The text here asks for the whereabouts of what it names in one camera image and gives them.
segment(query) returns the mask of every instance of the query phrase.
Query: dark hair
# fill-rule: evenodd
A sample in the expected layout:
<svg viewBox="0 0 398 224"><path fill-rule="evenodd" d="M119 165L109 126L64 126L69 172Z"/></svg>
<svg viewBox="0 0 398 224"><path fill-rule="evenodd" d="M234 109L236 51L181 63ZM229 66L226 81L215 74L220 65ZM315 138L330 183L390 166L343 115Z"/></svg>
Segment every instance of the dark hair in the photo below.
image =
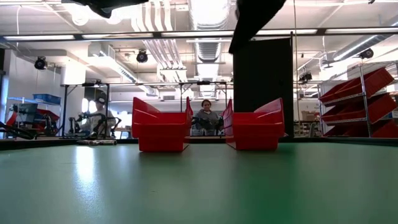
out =
<svg viewBox="0 0 398 224"><path fill-rule="evenodd" d="M211 106L210 100L203 100L203 101L201 102L201 107L203 107L203 105L204 105L206 102L209 103L210 106Z"/></svg>

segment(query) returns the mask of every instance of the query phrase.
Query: ceiling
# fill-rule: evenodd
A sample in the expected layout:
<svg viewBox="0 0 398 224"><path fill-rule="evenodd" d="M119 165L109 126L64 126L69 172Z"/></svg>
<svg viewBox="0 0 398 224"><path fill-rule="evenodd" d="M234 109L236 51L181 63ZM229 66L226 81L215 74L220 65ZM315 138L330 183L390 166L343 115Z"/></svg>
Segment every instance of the ceiling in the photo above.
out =
<svg viewBox="0 0 398 224"><path fill-rule="evenodd" d="M5 2L13 2L13 0L0 0L0 5L5 4ZM47 5L22 5L22 7L0 6L0 35L15 35L18 34L18 30L19 34L134 32L129 19L124 19L119 24L111 25L103 19L94 18L90 19L83 26L76 26L72 21L71 13L65 11L64 6L57 4L59 1L43 2L46 2ZM174 30L190 30L191 25L189 12L187 11L187 1L171 0L170 2L172 6L171 23ZM295 2L296 22L299 28L382 26L384 22L398 14L398 3L385 3L385 1L376 1L374 4L354 4L364 2L360 0L296 0ZM294 15L292 1L287 0L285 6L265 26L265 29L294 28ZM235 25L236 18L234 13L230 13L226 29L234 29ZM360 36L355 35L326 36L324 40L322 37L299 37L297 39L297 46L294 46L298 53L295 69L302 66L319 52L339 50L358 38ZM197 60L194 46L187 43L187 40L178 39L176 42L183 65L187 68L187 78L194 78L197 74L195 66ZM138 50L145 48L142 41L118 41L106 42L104 44L110 44L116 51L117 61L136 73L143 82L157 82L157 62L150 52L148 52L149 59L146 63L138 63L136 60ZM383 48L382 53L380 53L383 55L383 60L395 60L393 56L389 57L389 55L396 55L394 49L398 47L397 44L398 38L391 37L380 43L376 48ZM18 49L65 49L88 64L91 64L88 58L89 45L89 42L21 43ZM232 55L228 54L228 49L229 42L223 42L221 64L218 72L219 79L223 80L229 79L233 71L233 58ZM104 68L103 65L90 66L95 68L88 71L88 77L117 78L119 76L116 72ZM313 74L313 78L317 79L319 77L315 73Z"/></svg>

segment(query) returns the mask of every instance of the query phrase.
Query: green table surface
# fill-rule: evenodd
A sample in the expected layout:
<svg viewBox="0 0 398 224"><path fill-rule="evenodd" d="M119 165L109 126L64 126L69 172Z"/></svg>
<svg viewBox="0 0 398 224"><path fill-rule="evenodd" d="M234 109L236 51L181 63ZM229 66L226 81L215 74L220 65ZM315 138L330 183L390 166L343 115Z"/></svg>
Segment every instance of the green table surface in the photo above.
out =
<svg viewBox="0 0 398 224"><path fill-rule="evenodd" d="M192 144L0 152L0 223L398 223L398 148Z"/></svg>

